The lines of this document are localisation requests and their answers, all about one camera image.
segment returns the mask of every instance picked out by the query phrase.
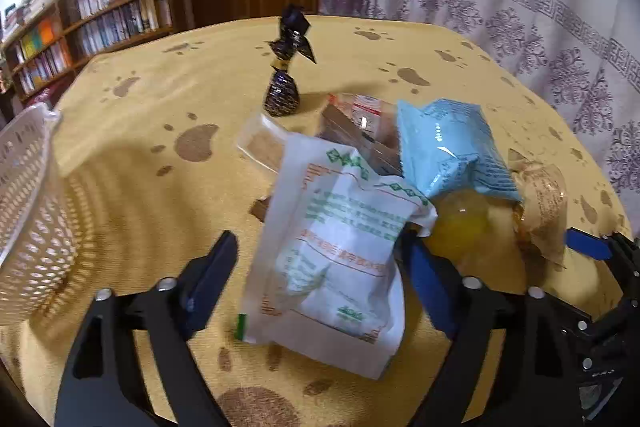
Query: candy wrapper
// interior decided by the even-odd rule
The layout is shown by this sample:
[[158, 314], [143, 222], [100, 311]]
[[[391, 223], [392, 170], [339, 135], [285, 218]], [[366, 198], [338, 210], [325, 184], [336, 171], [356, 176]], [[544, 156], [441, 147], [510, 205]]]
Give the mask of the candy wrapper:
[[555, 165], [530, 161], [513, 149], [509, 168], [522, 195], [514, 214], [520, 249], [534, 247], [545, 259], [564, 266], [567, 201], [562, 172]]
[[311, 45], [305, 34], [309, 30], [309, 22], [302, 14], [300, 7], [290, 4], [280, 17], [280, 37], [269, 42], [271, 50], [276, 55], [271, 63], [275, 70], [264, 97], [264, 109], [271, 116], [285, 116], [293, 114], [300, 106], [298, 88], [289, 71], [289, 63], [296, 52], [304, 55], [312, 62], [316, 62]]
[[428, 235], [435, 219], [423, 195], [355, 148], [290, 134], [238, 337], [379, 378], [404, 331], [394, 243], [405, 222]]
[[441, 98], [418, 109], [400, 101], [398, 131], [404, 177], [428, 198], [470, 187], [520, 201], [479, 105]]

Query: yellow ball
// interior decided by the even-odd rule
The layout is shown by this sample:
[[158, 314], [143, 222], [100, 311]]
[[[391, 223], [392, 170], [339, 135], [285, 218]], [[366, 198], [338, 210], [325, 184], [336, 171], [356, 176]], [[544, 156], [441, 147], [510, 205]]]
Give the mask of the yellow ball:
[[438, 219], [425, 243], [431, 253], [453, 263], [482, 243], [489, 229], [489, 204], [471, 188], [454, 190], [432, 200]]

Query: snack package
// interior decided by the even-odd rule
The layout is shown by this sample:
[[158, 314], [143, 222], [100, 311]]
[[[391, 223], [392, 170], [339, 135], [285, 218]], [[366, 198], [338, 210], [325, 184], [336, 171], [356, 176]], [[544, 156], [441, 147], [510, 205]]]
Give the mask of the snack package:
[[252, 116], [238, 136], [238, 149], [271, 172], [278, 173], [289, 133], [263, 113]]
[[320, 128], [316, 136], [355, 147], [377, 174], [402, 176], [398, 149], [391, 149], [364, 134], [334, 105], [329, 104], [322, 111]]
[[564, 266], [567, 201], [562, 172], [555, 165], [530, 161], [513, 149], [509, 168], [522, 194], [522, 204], [514, 213], [520, 248], [533, 245], [542, 257]]
[[479, 105], [441, 98], [422, 109], [398, 102], [405, 179], [427, 198], [471, 187], [520, 201]]
[[390, 149], [398, 149], [396, 108], [393, 104], [372, 96], [348, 92], [330, 93], [329, 104], [340, 109], [358, 129], [373, 140]]
[[405, 222], [424, 236], [435, 219], [423, 195], [355, 148], [289, 134], [238, 337], [379, 378], [404, 331], [394, 243]]

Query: label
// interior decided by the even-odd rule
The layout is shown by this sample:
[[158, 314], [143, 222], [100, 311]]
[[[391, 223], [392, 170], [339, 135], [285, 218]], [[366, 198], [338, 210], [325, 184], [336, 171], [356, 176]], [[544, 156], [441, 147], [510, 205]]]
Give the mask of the label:
[[367, 136], [377, 139], [381, 109], [379, 99], [357, 94], [351, 106], [351, 121]]

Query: screw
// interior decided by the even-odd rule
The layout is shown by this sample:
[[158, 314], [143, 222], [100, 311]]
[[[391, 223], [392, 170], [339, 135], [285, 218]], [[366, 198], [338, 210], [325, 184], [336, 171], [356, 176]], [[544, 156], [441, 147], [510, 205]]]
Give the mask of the screw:
[[158, 282], [158, 291], [166, 292], [167, 290], [173, 290], [177, 283], [174, 277], [165, 277]]
[[529, 296], [534, 299], [543, 299], [545, 297], [545, 291], [542, 288], [538, 288], [537, 286], [532, 286], [529, 288]]
[[462, 283], [470, 290], [479, 290], [482, 287], [482, 282], [477, 277], [465, 277]]
[[95, 300], [97, 301], [106, 301], [109, 297], [111, 297], [111, 289], [102, 288], [95, 293]]

